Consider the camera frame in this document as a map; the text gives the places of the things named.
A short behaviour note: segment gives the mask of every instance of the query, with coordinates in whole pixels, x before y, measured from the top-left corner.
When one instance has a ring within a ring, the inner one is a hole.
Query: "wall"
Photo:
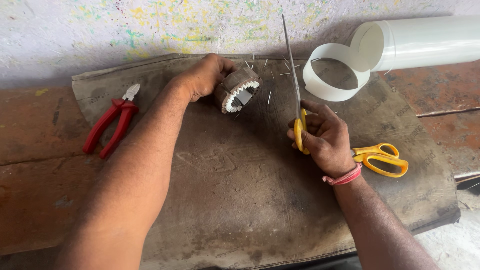
[[[62,86],[72,75],[169,53],[285,53],[344,43],[362,22],[479,14],[477,0],[0,0],[0,88]]]

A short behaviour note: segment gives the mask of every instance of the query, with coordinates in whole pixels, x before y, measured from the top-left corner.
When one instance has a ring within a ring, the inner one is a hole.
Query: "scissors blade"
[[[287,42],[288,58],[290,59],[290,73],[292,73],[292,85],[295,93],[295,100],[297,102],[297,119],[301,119],[301,105],[300,105],[300,86],[295,74],[295,65],[293,64],[292,50],[288,41],[287,25],[285,24],[285,16],[282,14],[283,30],[285,31],[285,41]]]

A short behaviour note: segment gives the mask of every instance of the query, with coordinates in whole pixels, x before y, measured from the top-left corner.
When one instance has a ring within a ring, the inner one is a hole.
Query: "person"
[[[212,94],[236,70],[234,62],[208,54],[167,84],[106,162],[56,269],[139,268],[145,237],[167,195],[187,105]],[[325,105],[306,100],[301,105],[313,113],[306,118],[308,132],[302,131],[302,140],[320,169],[335,179],[355,169],[345,122]],[[292,129],[287,136],[295,139]],[[361,175],[333,188],[364,269],[438,269]]]

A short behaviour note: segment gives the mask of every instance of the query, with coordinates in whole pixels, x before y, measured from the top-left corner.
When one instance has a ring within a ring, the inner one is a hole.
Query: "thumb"
[[[304,147],[306,147],[310,152],[315,149],[319,149],[323,146],[325,140],[319,137],[315,137],[312,134],[308,133],[305,130],[301,131],[301,141]]]

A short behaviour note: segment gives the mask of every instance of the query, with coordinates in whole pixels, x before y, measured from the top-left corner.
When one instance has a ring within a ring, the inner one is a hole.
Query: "red-handled pliers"
[[[110,109],[102,116],[102,118],[98,120],[88,135],[87,141],[85,142],[83,148],[85,154],[93,153],[102,133],[121,112],[119,125],[117,126],[117,129],[115,130],[115,133],[108,142],[107,146],[100,152],[100,158],[105,159],[111,153],[113,153],[113,151],[115,151],[120,141],[123,139],[125,132],[127,132],[132,116],[138,113],[138,107],[133,103],[133,98],[137,94],[138,90],[140,90],[140,84],[135,84],[128,88],[127,93],[125,93],[122,98],[112,98],[112,107],[110,107]]]

